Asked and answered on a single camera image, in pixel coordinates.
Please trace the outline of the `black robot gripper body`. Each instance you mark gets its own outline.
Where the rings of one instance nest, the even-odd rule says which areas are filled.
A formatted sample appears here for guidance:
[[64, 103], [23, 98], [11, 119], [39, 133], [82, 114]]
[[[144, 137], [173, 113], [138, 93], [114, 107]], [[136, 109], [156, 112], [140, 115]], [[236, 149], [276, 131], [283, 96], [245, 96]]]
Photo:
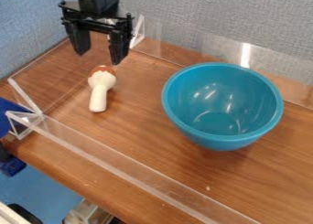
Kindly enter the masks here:
[[124, 40], [133, 38], [133, 15], [120, 10], [121, 0], [62, 1], [62, 23], [68, 35], [80, 38], [80, 33], [92, 31], [110, 34], [118, 32]]

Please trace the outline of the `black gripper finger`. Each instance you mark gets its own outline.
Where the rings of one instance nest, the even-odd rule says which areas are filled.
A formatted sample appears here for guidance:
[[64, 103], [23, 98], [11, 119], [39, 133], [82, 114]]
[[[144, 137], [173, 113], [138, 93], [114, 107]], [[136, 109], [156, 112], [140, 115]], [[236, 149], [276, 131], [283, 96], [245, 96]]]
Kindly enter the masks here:
[[80, 22], [65, 21], [65, 29], [74, 50], [80, 55], [84, 55], [92, 48], [92, 34], [89, 27]]
[[129, 55], [133, 36], [133, 32], [129, 30], [113, 30], [109, 35], [109, 50], [114, 65], [120, 65]]

